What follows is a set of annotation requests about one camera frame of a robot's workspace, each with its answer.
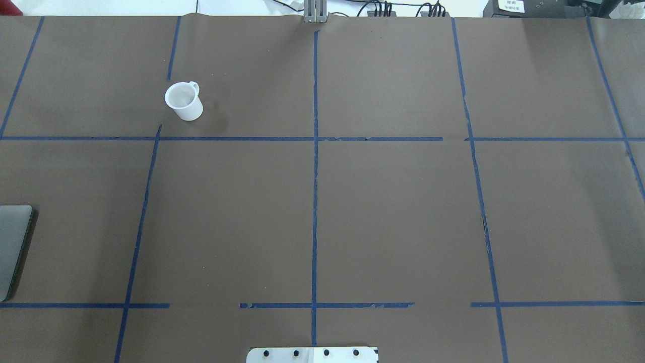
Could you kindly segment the white plastic cup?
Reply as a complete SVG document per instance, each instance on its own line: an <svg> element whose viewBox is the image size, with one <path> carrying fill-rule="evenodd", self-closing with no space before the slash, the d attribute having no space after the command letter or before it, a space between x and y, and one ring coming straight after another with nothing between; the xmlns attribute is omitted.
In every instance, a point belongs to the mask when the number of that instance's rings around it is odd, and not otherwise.
<svg viewBox="0 0 645 363"><path fill-rule="evenodd" d="M198 119L204 111L200 100L200 85L195 81L178 82L164 93L166 105L183 121Z"/></svg>

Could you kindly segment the grey closed laptop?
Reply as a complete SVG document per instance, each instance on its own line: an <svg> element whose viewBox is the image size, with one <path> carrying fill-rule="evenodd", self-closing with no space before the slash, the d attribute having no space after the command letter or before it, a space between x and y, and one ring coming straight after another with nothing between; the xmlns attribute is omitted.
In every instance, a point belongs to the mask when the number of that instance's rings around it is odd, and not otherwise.
<svg viewBox="0 0 645 363"><path fill-rule="evenodd" d="M34 216L31 205L1 206L1 301L12 295Z"/></svg>

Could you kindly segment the brown paper table cover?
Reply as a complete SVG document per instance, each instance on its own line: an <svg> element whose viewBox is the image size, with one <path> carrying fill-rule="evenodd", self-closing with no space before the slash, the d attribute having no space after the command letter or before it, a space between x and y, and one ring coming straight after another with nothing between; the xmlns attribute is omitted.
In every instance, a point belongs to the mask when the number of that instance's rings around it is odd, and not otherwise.
<svg viewBox="0 0 645 363"><path fill-rule="evenodd" d="M643 362L638 65L636 20L2 17L2 362Z"/></svg>

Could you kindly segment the black box with label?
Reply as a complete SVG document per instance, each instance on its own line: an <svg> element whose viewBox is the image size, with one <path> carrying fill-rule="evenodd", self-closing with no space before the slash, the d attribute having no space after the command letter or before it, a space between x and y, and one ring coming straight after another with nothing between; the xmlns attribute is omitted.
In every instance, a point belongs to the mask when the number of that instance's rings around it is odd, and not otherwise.
<svg viewBox="0 0 645 363"><path fill-rule="evenodd" d="M585 18L587 10L571 6L569 1L488 1L484 18Z"/></svg>

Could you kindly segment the aluminium frame post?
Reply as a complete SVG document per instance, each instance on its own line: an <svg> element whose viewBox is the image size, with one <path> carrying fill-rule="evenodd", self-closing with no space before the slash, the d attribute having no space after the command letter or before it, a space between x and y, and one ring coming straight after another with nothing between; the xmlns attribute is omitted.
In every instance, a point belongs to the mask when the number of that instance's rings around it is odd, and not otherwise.
<svg viewBox="0 0 645 363"><path fill-rule="evenodd" d="M304 23L326 23L329 18L327 0L304 0Z"/></svg>

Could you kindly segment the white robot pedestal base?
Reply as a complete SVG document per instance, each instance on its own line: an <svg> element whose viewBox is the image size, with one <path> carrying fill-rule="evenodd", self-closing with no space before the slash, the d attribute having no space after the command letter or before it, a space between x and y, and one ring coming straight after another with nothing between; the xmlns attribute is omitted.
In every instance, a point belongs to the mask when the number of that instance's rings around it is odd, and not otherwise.
<svg viewBox="0 0 645 363"><path fill-rule="evenodd" d="M256 347L246 362L379 362L377 347Z"/></svg>

